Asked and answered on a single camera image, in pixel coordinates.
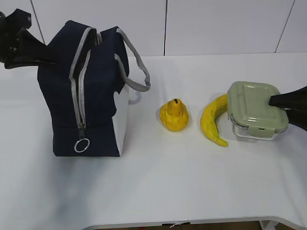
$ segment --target sage green lid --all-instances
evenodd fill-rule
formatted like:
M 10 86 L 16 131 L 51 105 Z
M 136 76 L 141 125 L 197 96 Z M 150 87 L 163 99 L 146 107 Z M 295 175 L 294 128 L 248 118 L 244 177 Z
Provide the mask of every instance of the sage green lid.
M 278 89 L 269 84 L 237 81 L 227 92 L 228 118 L 254 137 L 283 132 L 289 123 L 285 110 L 269 106 L 270 97 L 277 94 Z

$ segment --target white wall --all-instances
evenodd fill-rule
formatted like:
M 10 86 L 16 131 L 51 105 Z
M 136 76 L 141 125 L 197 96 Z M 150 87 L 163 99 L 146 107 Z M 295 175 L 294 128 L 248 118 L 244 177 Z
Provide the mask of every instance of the white wall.
M 307 0 L 295 0 L 277 52 L 307 52 Z
M 166 0 L 33 1 L 47 43 L 71 19 L 98 30 L 118 25 L 141 55 L 164 53 Z M 307 0 L 295 0 L 281 37 L 293 2 L 168 0 L 165 54 L 307 52 Z M 0 4 L 6 15 L 16 8 L 32 14 L 30 32 L 41 40 L 30 0 Z
M 166 55 L 273 53 L 293 0 L 168 0 Z
M 34 0 L 33 3 L 46 43 L 66 21 L 74 20 L 99 31 L 118 25 L 141 55 L 163 55 L 165 0 Z

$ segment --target gray handle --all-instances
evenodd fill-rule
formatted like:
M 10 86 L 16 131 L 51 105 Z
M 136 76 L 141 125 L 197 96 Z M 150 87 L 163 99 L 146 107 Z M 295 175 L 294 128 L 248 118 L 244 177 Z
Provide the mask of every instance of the gray handle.
M 121 72 L 121 77 L 123 78 L 124 82 L 127 85 L 129 85 L 131 88 L 133 88 L 134 90 L 139 91 L 139 92 L 149 91 L 149 89 L 150 89 L 150 76 L 149 76 L 149 72 L 148 72 L 147 68 L 145 67 L 145 65 L 144 65 L 144 63 L 143 63 L 143 61 L 141 59 L 141 56 L 136 51 L 135 47 L 133 46 L 131 41 L 128 39 L 127 35 L 121 29 L 118 28 L 116 30 L 116 32 L 119 33 L 122 36 L 124 42 L 127 44 L 129 49 L 133 52 L 133 54 L 134 54 L 134 56 L 136 58 L 136 63 L 138 65 L 138 67 L 141 70 L 143 70 L 143 72 L 145 74 L 145 80 L 144 80 L 145 81 L 145 85 L 137 83 L 137 82 L 135 82 L 135 81 L 133 81 L 133 80 L 131 80 L 131 79 L 129 79 L 127 77 L 124 65 L 121 62 L 119 55 L 115 54 L 115 60 L 118 61 L 120 72 Z

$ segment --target yellow toy banana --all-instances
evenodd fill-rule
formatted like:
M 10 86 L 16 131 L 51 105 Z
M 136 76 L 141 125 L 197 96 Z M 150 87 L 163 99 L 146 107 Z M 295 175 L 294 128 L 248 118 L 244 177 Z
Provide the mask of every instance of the yellow toy banana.
M 201 129 L 206 138 L 212 140 L 219 146 L 228 146 L 227 141 L 223 140 L 219 136 L 215 119 L 222 113 L 227 111 L 227 94 L 216 98 L 211 104 L 209 104 L 202 113 L 201 116 Z

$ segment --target lunch bag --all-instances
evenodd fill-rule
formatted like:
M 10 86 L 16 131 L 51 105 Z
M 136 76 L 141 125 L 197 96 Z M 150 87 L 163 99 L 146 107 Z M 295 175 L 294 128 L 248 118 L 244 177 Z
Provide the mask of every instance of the lunch bag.
M 145 74 L 145 85 L 128 78 L 126 45 Z M 51 114 L 56 156 L 119 157 L 128 118 L 129 87 L 145 92 L 150 77 L 140 55 L 118 27 L 96 29 L 68 21 L 48 47 L 59 61 L 38 68 Z

